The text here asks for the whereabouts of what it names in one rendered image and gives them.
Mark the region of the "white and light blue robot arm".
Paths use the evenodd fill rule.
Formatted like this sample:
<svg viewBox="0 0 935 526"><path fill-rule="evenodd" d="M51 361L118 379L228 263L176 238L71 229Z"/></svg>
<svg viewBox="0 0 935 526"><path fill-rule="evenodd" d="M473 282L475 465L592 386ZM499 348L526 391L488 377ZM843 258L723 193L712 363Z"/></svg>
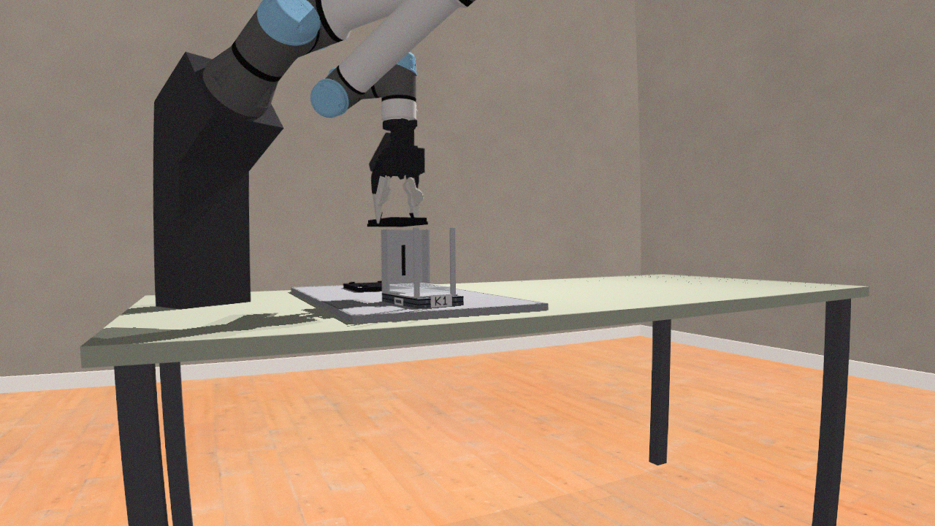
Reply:
<svg viewBox="0 0 935 526"><path fill-rule="evenodd" d="M383 122L416 120L416 59L410 51L474 1L262 0L232 46L208 62L203 80L228 109L259 117L295 59L387 17L313 87L311 104L318 115L334 118L361 99L381 98Z"/></svg>

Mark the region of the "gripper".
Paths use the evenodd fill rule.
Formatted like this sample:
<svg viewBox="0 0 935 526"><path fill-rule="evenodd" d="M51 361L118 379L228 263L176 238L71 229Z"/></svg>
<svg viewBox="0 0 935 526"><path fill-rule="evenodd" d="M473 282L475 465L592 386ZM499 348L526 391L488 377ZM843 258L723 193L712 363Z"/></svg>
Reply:
<svg viewBox="0 0 935 526"><path fill-rule="evenodd" d="M395 136L395 126L397 126L397 136ZM418 148L414 145L414 129L416 127L417 120L408 120L406 118L390 119L383 122L383 129L391 130L391 142L389 147L378 156L380 160L376 162L371 175L372 197L377 224L381 222L381 216L383 215L381 207L390 197L389 183L390 178L393 176L398 176L401 180L406 175L407 180L402 184L402 187L408 195L410 216L418 218L419 203L423 201L423 193L418 190L418 175L424 173L424 148ZM412 146L410 145L410 129ZM387 177L385 178L385 176Z"/></svg>

